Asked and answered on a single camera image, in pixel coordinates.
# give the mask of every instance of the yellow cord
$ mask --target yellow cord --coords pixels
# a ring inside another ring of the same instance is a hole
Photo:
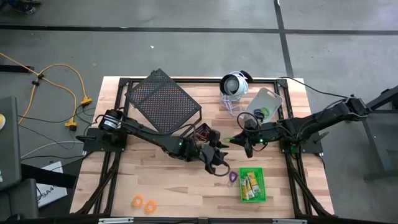
[[[64,67],[68,67],[68,68],[70,68],[71,70],[73,70],[73,71],[79,76],[79,79],[80,79],[80,81],[81,81],[81,86],[82,86],[82,88],[83,88],[83,94],[84,94],[84,96],[85,96],[85,99],[88,98],[87,95],[86,95],[86,89],[85,89],[85,85],[84,85],[84,83],[83,83],[83,79],[81,78],[81,75],[79,74],[79,72],[78,72],[77,70],[75,70],[73,67],[71,67],[71,66],[69,66],[69,65],[60,64],[60,63],[59,63],[59,64],[54,64],[54,65],[50,65],[50,66],[48,66],[47,68],[43,69],[40,73],[37,73],[37,72],[31,70],[30,68],[26,67],[25,65],[19,63],[18,61],[14,60],[14,59],[12,59],[12,58],[10,58],[10,57],[8,57],[7,55],[5,55],[5,54],[3,54],[3,53],[1,53],[1,52],[0,52],[0,55],[3,56],[3,57],[5,57],[5,58],[7,58],[8,60],[10,60],[10,61],[12,61],[12,62],[18,64],[18,65],[20,65],[21,67],[27,69],[28,71],[32,72],[33,74],[36,74],[37,76],[41,75],[42,73],[44,73],[44,71],[48,70],[49,68],[52,68],[52,67],[55,67],[55,66],[64,66]],[[47,81],[48,83],[52,84],[53,86],[62,88],[62,89],[64,89],[64,90],[68,91],[70,94],[72,94],[72,96],[73,96],[73,98],[74,98],[74,100],[75,100],[75,107],[74,107],[73,116],[72,116],[70,122],[71,122],[71,123],[74,123],[74,117],[75,117],[75,115],[76,115],[75,113],[76,113],[76,107],[77,107],[76,95],[75,95],[70,89],[68,89],[68,88],[65,87],[65,86],[58,85],[58,84],[56,84],[56,83],[54,83],[54,82],[51,82],[50,80],[48,80],[48,79],[46,79],[46,78],[43,78],[43,79],[44,79],[45,81]],[[26,111],[25,111],[25,113],[24,113],[24,116],[26,116],[26,114],[27,114],[28,111],[30,110],[30,106],[32,105],[33,96],[34,96],[34,92],[35,92],[35,87],[36,87],[36,86],[34,85],[34,86],[33,86],[33,89],[32,89],[32,93],[31,93],[31,95],[30,95],[29,105],[28,105],[28,107],[27,107],[27,109],[26,109]],[[24,118],[21,118],[21,119],[19,120],[18,124],[20,124],[20,123],[22,122],[23,119],[24,119]]]

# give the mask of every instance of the gray cable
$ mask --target gray cable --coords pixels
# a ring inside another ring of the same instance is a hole
[[[58,143],[75,143],[75,144],[83,144],[83,142],[75,142],[75,141],[62,141],[62,142],[53,142],[53,143],[50,143],[50,144],[46,144],[46,145],[44,145],[44,146],[40,146],[40,147],[38,147],[37,149],[35,149],[35,150],[33,150],[32,152],[28,152],[27,154],[25,154],[25,155],[23,155],[23,156],[21,156],[21,159],[22,158],[24,158],[24,157],[26,157],[26,156],[28,156],[28,155],[30,155],[30,154],[32,154],[33,152],[36,152],[36,151],[38,151],[38,150],[40,150],[40,149],[43,149],[43,148],[45,148],[45,147],[48,147],[48,146],[52,146],[52,145],[55,145],[55,144],[58,144]]]

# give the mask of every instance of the yellow plug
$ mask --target yellow plug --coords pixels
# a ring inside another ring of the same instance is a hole
[[[73,118],[70,118],[67,123],[65,123],[65,127],[69,128],[71,131],[76,131],[77,123]]]
[[[81,104],[82,106],[86,106],[86,105],[89,105],[89,104],[92,103],[92,102],[93,102],[93,99],[91,99],[91,98],[85,96],[84,99],[80,102],[80,104]]]

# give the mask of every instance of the orange ring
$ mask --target orange ring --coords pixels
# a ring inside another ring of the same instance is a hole
[[[142,203],[144,203],[144,196],[142,196],[142,195],[136,195],[136,196],[134,197],[134,199],[132,200],[132,202],[131,202],[131,206],[132,206],[132,207],[141,207]]]
[[[156,207],[157,207],[157,205],[156,205],[155,201],[153,201],[153,200],[148,201],[145,204],[145,213],[153,213],[156,210]]]

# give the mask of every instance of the green tray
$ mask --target green tray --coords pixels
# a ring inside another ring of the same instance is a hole
[[[250,198],[249,200],[243,199],[242,196],[242,178],[247,177],[248,172],[254,172],[254,175],[256,176],[257,183],[259,184],[260,192],[257,194],[254,194],[254,198]],[[262,167],[241,167],[239,168],[239,185],[241,189],[241,201],[242,202],[254,202],[254,203],[259,203],[259,202],[266,202],[267,201],[267,195],[266,195],[266,185],[264,183],[264,173],[262,171]]]

